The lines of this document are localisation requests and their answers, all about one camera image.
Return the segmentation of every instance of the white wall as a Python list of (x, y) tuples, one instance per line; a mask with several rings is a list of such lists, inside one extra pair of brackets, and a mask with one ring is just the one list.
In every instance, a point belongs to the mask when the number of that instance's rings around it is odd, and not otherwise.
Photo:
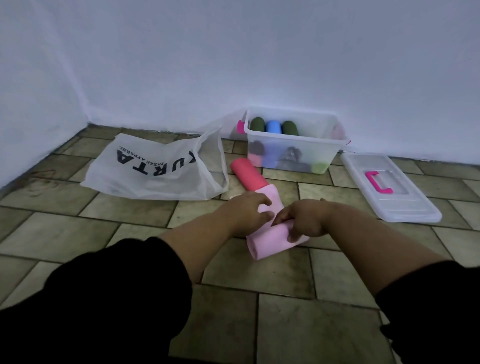
[(354, 150), (480, 164), (478, 0), (44, 5), (94, 123), (194, 131), (250, 104), (321, 110)]
[(0, 2), (0, 187), (87, 124), (53, 36), (30, 1)]

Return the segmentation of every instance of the pink latch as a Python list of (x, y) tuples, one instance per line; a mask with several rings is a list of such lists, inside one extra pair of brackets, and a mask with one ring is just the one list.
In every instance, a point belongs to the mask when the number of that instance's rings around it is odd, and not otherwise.
[(246, 134), (243, 129), (244, 127), (245, 127), (245, 122), (243, 122), (242, 120), (239, 120), (239, 122), (237, 123), (237, 133)]
[(380, 192), (381, 194), (392, 194), (393, 190), (390, 187), (385, 188), (385, 189), (380, 188), (380, 186), (375, 181), (375, 179), (373, 179), (373, 176), (376, 176), (377, 174), (378, 174), (377, 170), (371, 170), (370, 172), (365, 172), (365, 176), (370, 181), (370, 183), (373, 185), (375, 190), (377, 190), (377, 192)]

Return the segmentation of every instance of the black sleeve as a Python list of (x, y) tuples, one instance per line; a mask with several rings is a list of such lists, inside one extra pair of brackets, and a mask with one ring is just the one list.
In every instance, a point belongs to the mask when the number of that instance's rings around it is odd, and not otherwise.
[(445, 261), (407, 274), (377, 294), (390, 320), (382, 332), (404, 364), (477, 357), (479, 281), (479, 268)]
[(166, 356), (170, 340), (187, 322), (191, 299), (187, 271), (168, 244), (124, 239), (58, 267), (40, 292), (0, 311), (0, 322), (12, 334), (27, 330), (20, 323), (51, 328), (46, 338), (35, 340), (55, 345), (80, 336)]

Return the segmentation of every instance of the tile floor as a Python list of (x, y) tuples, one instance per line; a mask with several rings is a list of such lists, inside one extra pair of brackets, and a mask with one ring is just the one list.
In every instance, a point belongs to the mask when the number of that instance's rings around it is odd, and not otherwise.
[[(89, 164), (121, 132), (89, 127), (58, 148), (0, 200), (0, 307), (42, 287), (73, 257), (119, 239), (145, 239), (215, 210), (244, 191), (228, 169), (230, 190), (210, 201), (140, 201), (81, 187)], [(123, 130), (160, 143), (189, 135)], [(246, 143), (224, 140), (228, 163)], [(394, 162), (441, 210), (436, 224), (390, 224), (463, 265), (480, 265), (480, 169)], [(323, 175), (263, 169), (283, 203), (321, 198), (374, 216), (339, 156)], [(254, 262), (231, 239), (193, 289), (192, 314), (170, 355), (215, 363), (398, 363), (378, 327), (380, 315), (350, 262), (329, 237), (310, 239)]]

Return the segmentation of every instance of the white plastic bag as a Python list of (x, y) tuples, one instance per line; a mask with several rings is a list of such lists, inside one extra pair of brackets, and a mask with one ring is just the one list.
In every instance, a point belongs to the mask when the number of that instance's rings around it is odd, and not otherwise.
[(220, 128), (161, 144), (118, 134), (81, 186), (144, 200), (208, 200), (228, 190)]

